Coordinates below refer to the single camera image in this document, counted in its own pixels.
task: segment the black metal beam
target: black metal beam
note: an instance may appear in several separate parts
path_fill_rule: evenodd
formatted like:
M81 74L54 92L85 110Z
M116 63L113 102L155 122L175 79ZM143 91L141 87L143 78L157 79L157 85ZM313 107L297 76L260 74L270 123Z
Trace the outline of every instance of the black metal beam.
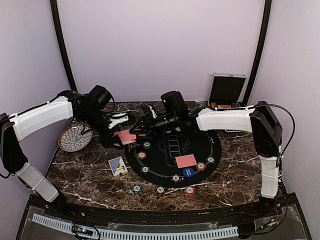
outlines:
M256 47L256 52L255 52L255 57L253 60L253 65L252 65L250 77L249 77L248 84L247 84L247 87L246 87L246 90L244 93L244 97L242 100L242 102L246 105L248 104L252 89L255 84L255 80L256 80L259 65L260 65L260 60L261 60L262 53L264 50L264 45L265 45L265 40L266 40L266 35L267 35L267 30L268 30L268 23L269 23L269 18L270 18L270 12L271 12L271 4L272 4L272 0L265 0L258 45Z
M72 74L72 70L71 70L68 54L67 54L64 35L62 33L57 0L50 0L50 4L51 4L51 12L52 12L52 18L53 18L53 24L54 24L56 39L58 41L58 45L59 45L60 54L61 54L61 58L62 58L62 61L63 61L65 73L66 73L66 76L68 78L71 90L78 91L74 76Z

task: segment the marble table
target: marble table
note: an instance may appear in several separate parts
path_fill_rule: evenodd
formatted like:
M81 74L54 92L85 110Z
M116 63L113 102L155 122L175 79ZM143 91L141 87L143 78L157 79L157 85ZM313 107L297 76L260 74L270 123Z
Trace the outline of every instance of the marble table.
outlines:
M137 119L146 102L116 103L115 112L130 111ZM164 112L161 102L152 102L158 112ZM187 102L189 109L204 103ZM217 131L222 145L222 158L216 171L202 183L194 185L195 195L186 197L184 189L166 189L157 196L158 186L138 176L126 160L124 150L103 148L95 132L91 142L77 152L61 149L48 170L48 179L67 197L69 203L138 211L187 211L236 206L259 200L261 189L260 160L254 148L253 136L246 132ZM129 173L114 178L108 160L122 156ZM133 195L133 185L143 186L141 196Z

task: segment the poker mat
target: poker mat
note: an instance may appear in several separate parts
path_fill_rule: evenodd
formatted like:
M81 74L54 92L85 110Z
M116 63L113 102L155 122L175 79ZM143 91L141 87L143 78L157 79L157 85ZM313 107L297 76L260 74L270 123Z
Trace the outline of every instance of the poker mat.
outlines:
M146 181L167 188L200 183L216 170L221 153L221 143L214 130L164 132L157 139L150 135L137 136L135 143L125 146L131 169ZM197 165L178 168L176 157L192 154L197 164L205 165L204 170L199 171Z

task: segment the poker chip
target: poker chip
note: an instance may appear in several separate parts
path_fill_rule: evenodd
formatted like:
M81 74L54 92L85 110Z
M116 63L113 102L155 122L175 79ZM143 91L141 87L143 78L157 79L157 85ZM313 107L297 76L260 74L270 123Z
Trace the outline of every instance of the poker chip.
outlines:
M202 172L206 169L206 165L203 162L198 162L196 165L196 169L198 169L200 172Z
M173 175L173 176L171 177L171 180L172 180L173 182L175 182L175 183L178 183L178 182L180 182L181 178L180 178L179 175L175 174L175 175Z
M194 194L195 194L196 190L193 186L187 186L185 189L184 189L184 194L187 196L187 197L192 197Z
M216 161L213 156L208 156L208 157L206 158L206 160L207 160L207 162L210 163L210 164L213 164L213 163Z
M166 189L165 189L163 186L159 186L159 187L156 189L155 194L156 194L157 196L162 196L162 195L165 194L165 192L166 192Z
M148 166L143 166L141 168L141 172L143 172L144 174L147 174L150 171L150 168Z
M137 154L138 159L145 159L147 154L144 151L141 151Z
M191 178L195 174L195 171L191 167L183 169L183 175L187 178Z
M141 185L134 185L132 187L133 195L141 195L144 191L144 188Z
M143 147L144 147L145 149L151 148L151 142L145 141L145 142L143 143Z

